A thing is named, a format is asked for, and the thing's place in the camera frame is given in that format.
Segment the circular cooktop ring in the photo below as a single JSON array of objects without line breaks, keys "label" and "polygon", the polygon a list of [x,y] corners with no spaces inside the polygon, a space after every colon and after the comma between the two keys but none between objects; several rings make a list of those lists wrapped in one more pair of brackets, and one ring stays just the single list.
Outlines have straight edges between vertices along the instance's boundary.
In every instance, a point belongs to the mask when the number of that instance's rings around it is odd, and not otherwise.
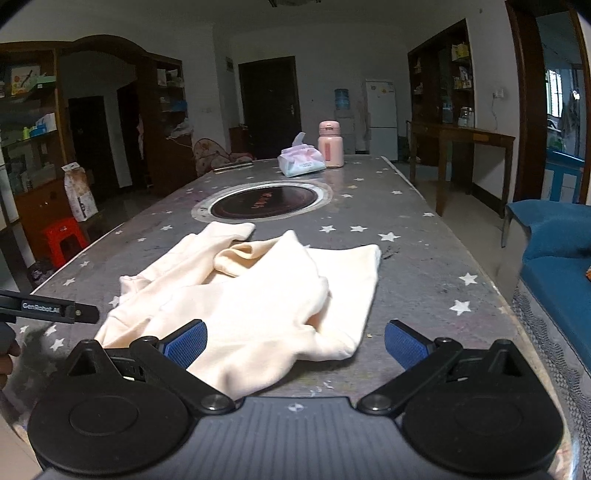
[{"label": "circular cooktop ring", "polygon": [[230,187],[199,202],[191,215],[201,222],[265,222],[311,212],[332,200],[332,189],[316,180],[279,180]]}]

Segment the table leg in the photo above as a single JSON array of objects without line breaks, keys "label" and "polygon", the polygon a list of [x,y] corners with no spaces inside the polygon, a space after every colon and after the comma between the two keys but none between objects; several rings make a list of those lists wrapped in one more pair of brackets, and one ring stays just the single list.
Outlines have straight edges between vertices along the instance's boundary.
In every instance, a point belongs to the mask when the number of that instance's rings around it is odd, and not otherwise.
[{"label": "table leg", "polygon": [[511,183],[511,170],[513,165],[513,141],[505,145],[505,172],[503,177],[503,193],[501,196],[501,209],[499,216],[505,216],[505,205],[509,202],[509,184]]},{"label": "table leg", "polygon": [[446,200],[446,174],[447,174],[447,139],[439,137],[439,172],[437,175],[437,197],[435,211],[443,216],[443,208]]},{"label": "table leg", "polygon": [[417,179],[417,136],[410,135],[410,183],[415,184]]}]

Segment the cream cloth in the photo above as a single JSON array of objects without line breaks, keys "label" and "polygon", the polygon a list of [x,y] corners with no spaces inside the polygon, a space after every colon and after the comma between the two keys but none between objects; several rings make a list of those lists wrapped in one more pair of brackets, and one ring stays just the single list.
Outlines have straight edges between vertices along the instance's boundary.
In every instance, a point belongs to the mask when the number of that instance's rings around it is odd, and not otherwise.
[{"label": "cream cloth", "polygon": [[212,222],[140,274],[121,277],[120,305],[96,339],[122,348],[202,319],[207,348],[188,371],[234,399],[273,385],[297,359],[352,356],[378,280],[377,245],[308,249],[288,231],[231,246],[253,230]]}]

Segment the thermos lid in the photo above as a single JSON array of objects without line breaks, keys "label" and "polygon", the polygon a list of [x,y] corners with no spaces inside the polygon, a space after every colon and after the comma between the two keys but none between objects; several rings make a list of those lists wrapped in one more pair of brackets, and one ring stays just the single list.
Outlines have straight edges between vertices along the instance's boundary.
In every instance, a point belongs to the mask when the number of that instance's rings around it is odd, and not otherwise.
[{"label": "thermos lid", "polygon": [[320,135],[323,137],[332,137],[340,135],[340,123],[334,120],[327,120],[326,122],[320,123],[319,128]]}]

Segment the sofa armrest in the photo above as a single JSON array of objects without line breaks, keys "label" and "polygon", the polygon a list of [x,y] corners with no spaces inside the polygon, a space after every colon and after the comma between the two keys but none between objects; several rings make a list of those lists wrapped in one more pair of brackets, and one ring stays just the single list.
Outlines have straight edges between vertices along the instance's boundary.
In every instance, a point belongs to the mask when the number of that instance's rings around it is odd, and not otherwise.
[{"label": "sofa armrest", "polygon": [[591,254],[591,206],[547,200],[508,205],[530,234],[523,263],[539,257],[588,257]]}]

